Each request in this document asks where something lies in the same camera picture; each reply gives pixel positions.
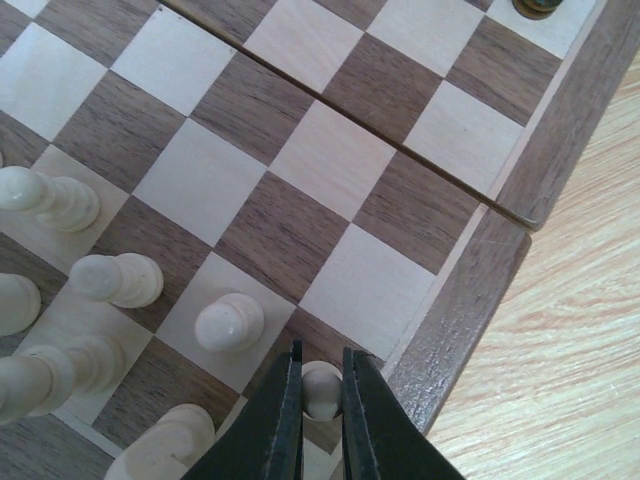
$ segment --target white chess piece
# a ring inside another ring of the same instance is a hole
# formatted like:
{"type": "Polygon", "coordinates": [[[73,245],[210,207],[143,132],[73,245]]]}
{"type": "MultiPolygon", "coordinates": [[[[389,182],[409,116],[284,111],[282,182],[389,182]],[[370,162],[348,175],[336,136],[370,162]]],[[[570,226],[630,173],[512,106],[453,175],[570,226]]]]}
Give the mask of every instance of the white chess piece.
{"type": "Polygon", "coordinates": [[[200,312],[195,334],[210,352],[240,351],[256,342],[263,328],[260,304],[249,295],[231,293],[200,312]]]}
{"type": "Polygon", "coordinates": [[[178,405],[122,452],[104,478],[179,480],[214,440],[213,421],[203,408],[178,405]]]}
{"type": "Polygon", "coordinates": [[[0,273],[0,336],[18,333],[40,313],[40,292],[22,275],[0,273]]]}
{"type": "Polygon", "coordinates": [[[327,362],[302,366],[302,409],[318,422],[328,422],[342,411],[342,374],[327,362]]]}
{"type": "Polygon", "coordinates": [[[139,308],[160,296],[164,279],[158,264],[149,257],[123,253],[117,257],[88,255],[81,258],[71,267],[69,284],[88,300],[139,308]]]}
{"type": "Polygon", "coordinates": [[[29,348],[0,359],[0,425],[46,415],[75,394],[101,392],[124,375],[125,357],[109,337],[78,337],[65,349],[29,348]]]}
{"type": "Polygon", "coordinates": [[[34,215],[54,230],[79,232],[98,216],[100,200],[74,178],[51,178],[13,166],[0,169],[0,209],[34,215]]]}

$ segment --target dark chess piece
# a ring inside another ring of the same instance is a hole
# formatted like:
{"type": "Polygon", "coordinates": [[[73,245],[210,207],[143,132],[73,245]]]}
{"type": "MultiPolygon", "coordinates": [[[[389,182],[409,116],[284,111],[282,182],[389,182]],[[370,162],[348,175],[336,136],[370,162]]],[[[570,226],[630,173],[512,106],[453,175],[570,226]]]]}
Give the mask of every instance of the dark chess piece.
{"type": "Polygon", "coordinates": [[[542,20],[556,11],[562,0],[513,0],[513,6],[527,18],[542,20]]]}

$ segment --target wooden table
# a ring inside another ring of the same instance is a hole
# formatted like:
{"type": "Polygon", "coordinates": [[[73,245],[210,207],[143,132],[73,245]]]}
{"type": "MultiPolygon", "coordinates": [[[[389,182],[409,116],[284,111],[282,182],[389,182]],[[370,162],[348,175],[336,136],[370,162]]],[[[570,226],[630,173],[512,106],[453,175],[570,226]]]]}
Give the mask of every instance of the wooden table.
{"type": "Polygon", "coordinates": [[[429,439],[470,480],[640,476],[640,54],[429,439]]]}

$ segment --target board square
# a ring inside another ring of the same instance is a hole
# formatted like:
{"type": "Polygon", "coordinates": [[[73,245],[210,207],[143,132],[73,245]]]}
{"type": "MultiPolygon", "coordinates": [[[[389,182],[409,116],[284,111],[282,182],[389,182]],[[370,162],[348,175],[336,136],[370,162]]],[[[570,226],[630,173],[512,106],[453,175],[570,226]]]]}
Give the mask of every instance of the board square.
{"type": "Polygon", "coordinates": [[[387,0],[314,0],[347,22],[366,30],[387,0]]]}
{"type": "Polygon", "coordinates": [[[200,368],[242,393],[294,308],[280,295],[212,253],[169,312],[157,336],[200,368]],[[258,341],[249,349],[241,352],[209,352],[196,340],[196,319],[205,307],[228,293],[244,293],[256,299],[264,311],[264,329],[258,341]]]}
{"type": "Polygon", "coordinates": [[[300,306],[386,360],[434,278],[352,224],[300,306]]]}
{"type": "MultiPolygon", "coordinates": [[[[4,233],[0,233],[0,251],[0,272],[23,275],[35,283],[40,291],[40,312],[44,312],[67,277],[4,233]]],[[[0,336],[0,355],[12,355],[29,330],[0,336]]]]}
{"type": "Polygon", "coordinates": [[[218,427],[238,397],[232,389],[153,337],[93,427],[126,448],[181,403],[201,406],[218,427]]]}
{"type": "Polygon", "coordinates": [[[354,223],[434,275],[478,201],[397,153],[354,223]]]}
{"type": "Polygon", "coordinates": [[[521,132],[513,120],[442,82],[404,143],[487,193],[521,132]]]}
{"type": "Polygon", "coordinates": [[[4,112],[0,112],[0,141],[5,167],[31,168],[49,145],[40,135],[4,112]]]}
{"type": "MultiPolygon", "coordinates": [[[[253,395],[271,364],[278,355],[291,350],[294,340],[302,340],[303,364],[320,360],[335,365],[339,370],[342,370],[342,352],[345,347],[364,350],[350,338],[298,307],[244,389],[244,396],[250,398],[253,395]]],[[[305,417],[303,431],[305,438],[325,452],[333,453],[342,435],[342,423],[339,418],[331,422],[315,422],[305,417]]]]}
{"type": "Polygon", "coordinates": [[[129,197],[91,253],[139,253],[154,259],[164,275],[160,297],[143,308],[123,309],[155,332],[195,275],[211,248],[135,197],[129,197]]]}
{"type": "Polygon", "coordinates": [[[267,172],[214,251],[292,303],[297,303],[347,221],[267,172]]]}
{"type": "Polygon", "coordinates": [[[312,102],[310,95],[236,53],[191,118],[268,166],[312,102]]]}
{"type": "Polygon", "coordinates": [[[16,41],[22,31],[29,25],[30,19],[20,10],[6,2],[0,2],[0,56],[16,41]]]}
{"type": "Polygon", "coordinates": [[[440,81],[428,68],[365,33],[323,95],[402,142],[440,81]]]}
{"type": "Polygon", "coordinates": [[[321,92],[361,36],[313,0],[278,0],[245,47],[321,92]]]}
{"type": "Polygon", "coordinates": [[[187,119],[133,194],[213,246],[265,170],[260,162],[187,119]]]}
{"type": "Polygon", "coordinates": [[[0,59],[0,109],[51,141],[106,70],[32,23],[0,59]]]}
{"type": "Polygon", "coordinates": [[[7,480],[101,479],[113,462],[53,415],[3,425],[0,452],[2,475],[7,480]]]}
{"type": "Polygon", "coordinates": [[[172,7],[244,42],[277,0],[174,0],[172,7]]]}
{"type": "Polygon", "coordinates": [[[388,0],[367,31],[444,77],[482,17],[464,0],[388,0]]]}
{"type": "Polygon", "coordinates": [[[90,186],[100,199],[96,220],[81,232],[58,232],[41,224],[32,215],[0,211],[2,231],[22,246],[64,273],[85,256],[111,222],[128,195],[100,175],[50,145],[33,165],[33,170],[56,177],[71,177],[90,186]]]}
{"type": "Polygon", "coordinates": [[[269,170],[352,220],[395,150],[315,102],[269,170]]]}
{"type": "MultiPolygon", "coordinates": [[[[65,285],[47,310],[34,324],[17,352],[36,345],[65,348],[71,339],[82,335],[107,335],[124,351],[125,372],[136,362],[151,339],[151,333],[120,313],[109,303],[90,302],[78,297],[65,285]]],[[[59,410],[90,425],[105,406],[116,386],[98,393],[74,396],[59,410]]]]}
{"type": "Polygon", "coordinates": [[[25,15],[33,18],[49,3],[51,0],[4,0],[9,5],[13,5],[25,15]]]}
{"type": "Polygon", "coordinates": [[[158,7],[113,71],[189,115],[235,50],[173,10],[158,7]]]}
{"type": "Polygon", "coordinates": [[[559,66],[557,57],[485,17],[447,81],[524,126],[559,66]]]}
{"type": "Polygon", "coordinates": [[[131,193],[183,122],[178,112],[109,72],[55,144],[131,193]]]}
{"type": "Polygon", "coordinates": [[[36,21],[110,67],[157,5],[156,0],[53,0],[36,21]]]}
{"type": "Polygon", "coordinates": [[[553,15],[544,21],[536,21],[520,15],[512,0],[495,0],[487,15],[562,59],[567,55],[596,1],[563,2],[553,15]]]}

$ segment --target pawn base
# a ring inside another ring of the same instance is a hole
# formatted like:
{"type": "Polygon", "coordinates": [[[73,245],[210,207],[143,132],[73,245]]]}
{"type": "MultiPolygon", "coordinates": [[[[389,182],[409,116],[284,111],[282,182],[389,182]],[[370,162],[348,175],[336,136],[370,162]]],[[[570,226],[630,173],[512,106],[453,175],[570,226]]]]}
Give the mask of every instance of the pawn base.
{"type": "Polygon", "coordinates": [[[123,253],[116,258],[140,274],[140,283],[139,290],[136,290],[133,296],[111,303],[122,308],[140,308],[155,302],[164,287],[162,270],[158,264],[149,257],[137,253],[123,253]]]}

